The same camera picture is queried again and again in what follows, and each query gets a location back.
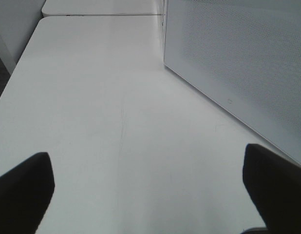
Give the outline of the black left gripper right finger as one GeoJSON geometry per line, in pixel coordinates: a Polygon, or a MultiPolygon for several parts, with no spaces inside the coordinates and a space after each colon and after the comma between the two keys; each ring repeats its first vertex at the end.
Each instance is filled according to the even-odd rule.
{"type": "Polygon", "coordinates": [[[267,231],[301,234],[301,167],[259,144],[248,144],[242,172],[267,231]]]}

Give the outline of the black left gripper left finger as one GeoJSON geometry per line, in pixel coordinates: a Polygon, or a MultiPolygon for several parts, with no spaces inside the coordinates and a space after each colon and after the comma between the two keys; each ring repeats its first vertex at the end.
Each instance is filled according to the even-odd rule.
{"type": "Polygon", "coordinates": [[[34,234],[54,190],[47,152],[34,154],[0,176],[0,234],[34,234]]]}

